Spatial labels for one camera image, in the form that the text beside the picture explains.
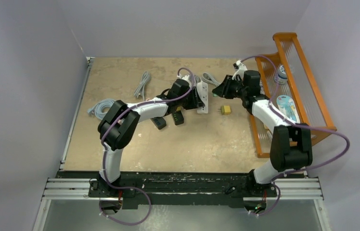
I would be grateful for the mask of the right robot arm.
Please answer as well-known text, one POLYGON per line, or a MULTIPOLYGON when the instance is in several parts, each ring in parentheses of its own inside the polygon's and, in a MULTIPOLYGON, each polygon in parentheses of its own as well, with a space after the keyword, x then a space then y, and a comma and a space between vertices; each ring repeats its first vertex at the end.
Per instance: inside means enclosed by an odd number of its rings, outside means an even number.
POLYGON ((265 190, 265 184, 279 175, 301 170, 313 161, 311 132, 305 124, 297 124, 286 118, 261 93, 260 74, 248 70, 243 78, 227 75, 212 92, 225 99, 238 98, 248 113, 259 119, 272 133, 270 159, 251 173, 253 179, 246 183, 247 192, 257 196, 265 190))

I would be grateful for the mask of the black aluminium robot base frame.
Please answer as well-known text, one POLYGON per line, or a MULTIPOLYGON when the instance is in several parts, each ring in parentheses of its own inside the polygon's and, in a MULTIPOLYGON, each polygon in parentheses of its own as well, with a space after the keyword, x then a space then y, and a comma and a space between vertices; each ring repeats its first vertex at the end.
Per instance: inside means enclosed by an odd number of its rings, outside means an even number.
POLYGON ((106 201, 107 208, 140 205, 226 205, 263 211, 280 200, 323 198, 317 178, 293 174, 273 185, 255 185, 248 173, 123 172, 113 189, 96 172, 60 171, 48 179, 43 193, 50 200, 106 201))

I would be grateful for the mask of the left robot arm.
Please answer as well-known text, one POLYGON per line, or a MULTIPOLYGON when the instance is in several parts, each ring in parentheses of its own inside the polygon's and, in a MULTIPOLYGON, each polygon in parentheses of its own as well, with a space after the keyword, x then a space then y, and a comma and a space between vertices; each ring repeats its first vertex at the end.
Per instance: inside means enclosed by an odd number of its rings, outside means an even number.
POLYGON ((171 88, 140 103, 115 101, 98 125, 103 146, 102 168, 99 171, 101 191, 108 197, 118 194, 125 186, 119 183, 123 149, 130 143, 137 125, 144 121, 175 114, 184 110, 208 108, 208 85, 178 78, 171 88))

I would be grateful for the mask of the white power strip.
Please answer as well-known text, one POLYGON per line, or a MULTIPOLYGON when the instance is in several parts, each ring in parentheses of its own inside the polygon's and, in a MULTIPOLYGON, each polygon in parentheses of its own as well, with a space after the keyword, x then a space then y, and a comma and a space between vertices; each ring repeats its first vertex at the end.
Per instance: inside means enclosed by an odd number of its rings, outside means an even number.
POLYGON ((208 114, 208 84, 206 82, 198 82, 197 83, 197 93, 198 96, 200 97, 201 101, 203 102, 203 106, 199 106, 197 108, 197 113, 198 114, 208 114))

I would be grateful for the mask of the yellow plug adapter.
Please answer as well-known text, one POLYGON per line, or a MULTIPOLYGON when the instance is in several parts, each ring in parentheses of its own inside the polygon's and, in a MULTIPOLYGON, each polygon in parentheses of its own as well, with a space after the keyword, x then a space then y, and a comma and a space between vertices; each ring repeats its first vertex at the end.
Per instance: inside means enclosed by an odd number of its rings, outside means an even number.
POLYGON ((222 115, 229 115, 231 114, 231 107, 229 105, 222 105, 220 107, 220 112, 222 115))

